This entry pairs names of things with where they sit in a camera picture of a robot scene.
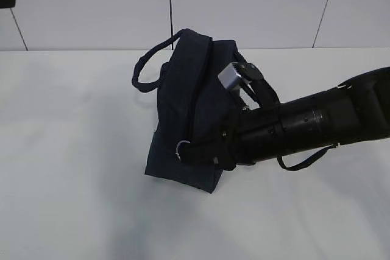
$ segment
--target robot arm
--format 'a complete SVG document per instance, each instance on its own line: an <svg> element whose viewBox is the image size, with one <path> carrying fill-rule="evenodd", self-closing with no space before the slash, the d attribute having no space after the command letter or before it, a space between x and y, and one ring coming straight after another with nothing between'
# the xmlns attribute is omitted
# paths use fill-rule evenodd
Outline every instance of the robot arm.
<svg viewBox="0 0 390 260"><path fill-rule="evenodd" d="M233 170L278 158L283 168L298 170L338 145L390 137L390 67L285 104L250 63L231 63L218 77L226 90L242 88L260 107L248 110L241 101L208 135L181 147L186 164ZM285 167L282 156L317 147L326 148L299 166Z"/></svg>

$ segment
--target fabric bag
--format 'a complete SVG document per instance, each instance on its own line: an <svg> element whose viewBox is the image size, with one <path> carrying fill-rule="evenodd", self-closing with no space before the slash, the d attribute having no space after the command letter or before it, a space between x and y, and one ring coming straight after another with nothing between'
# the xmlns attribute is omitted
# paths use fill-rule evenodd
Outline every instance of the fabric bag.
<svg viewBox="0 0 390 260"><path fill-rule="evenodd" d="M138 81L147 61L159 50L179 39L171 59L161 67L155 82ZM153 135L145 174L178 181L212 193L222 170L210 166L188 166L176 155L181 142L202 136L236 107L218 80L230 62L245 62L235 41L213 41L193 30L183 29L162 42L135 65L132 84L143 93L157 88L158 126Z"/></svg>

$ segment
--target d-ring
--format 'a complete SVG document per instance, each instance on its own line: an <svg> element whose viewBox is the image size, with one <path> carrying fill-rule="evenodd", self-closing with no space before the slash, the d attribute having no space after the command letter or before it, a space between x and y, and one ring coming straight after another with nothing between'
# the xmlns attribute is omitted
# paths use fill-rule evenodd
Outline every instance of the d-ring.
<svg viewBox="0 0 390 260"><path fill-rule="evenodd" d="M181 157L180 157L180 154L179 154L179 148L180 148L180 145L182 143L191 143L191 141L188 141L188 140L181 140L179 141L179 143L176 145L176 156L177 158L179 159L179 161L182 161Z"/></svg>

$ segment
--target white tabletop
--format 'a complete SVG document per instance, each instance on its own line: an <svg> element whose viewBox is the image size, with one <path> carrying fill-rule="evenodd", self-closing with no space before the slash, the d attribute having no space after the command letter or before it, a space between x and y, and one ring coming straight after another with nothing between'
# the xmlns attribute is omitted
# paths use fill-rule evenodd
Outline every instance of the white tabletop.
<svg viewBox="0 0 390 260"><path fill-rule="evenodd" d="M211 195L143 175L157 121L155 93L130 82L143 53L0 52L0 259L390 258L390 140L300 172L237 167ZM386 48L242 53L283 102L390 60Z"/></svg>

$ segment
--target bag handle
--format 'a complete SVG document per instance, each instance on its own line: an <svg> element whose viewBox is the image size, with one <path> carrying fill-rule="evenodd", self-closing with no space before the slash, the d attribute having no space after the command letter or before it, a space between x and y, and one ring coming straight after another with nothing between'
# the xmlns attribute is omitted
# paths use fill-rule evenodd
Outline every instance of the bag handle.
<svg viewBox="0 0 390 260"><path fill-rule="evenodd" d="M291 171L302 170L302 169L312 165L320 158L322 158L327 153L328 150L335 149L337 147L338 147L338 144L334 144L332 146L325 147L325 148L319 150L318 152L316 152L315 154L313 154L312 156L309 156L303 162L296 164L295 166L291 166L291 167L287 167L285 165L285 163L283 162L283 158L281 156L278 156L277 159L278 159L279 166L282 167L282 169L284 169L284 170L291 170Z"/></svg>
<svg viewBox="0 0 390 260"><path fill-rule="evenodd" d="M154 82L149 82L149 83L143 83L139 82L138 78L140 77L141 71L144 68L145 64L152 58L154 54L156 54L158 51L164 49L165 47L168 47L170 44L173 44L177 39L180 38L180 36L183 34L184 30L178 31L175 35L173 35L171 38L167 39L166 41L158 44L157 46L153 47L150 51L148 51L145 55L143 55L138 62L136 63L134 67L134 73L133 73L133 78L132 78L132 84L135 88L137 88L139 91L142 93L148 93L160 85L162 76L163 76L163 71L161 70L160 77L158 80ZM163 69L166 69L167 63L164 63Z"/></svg>

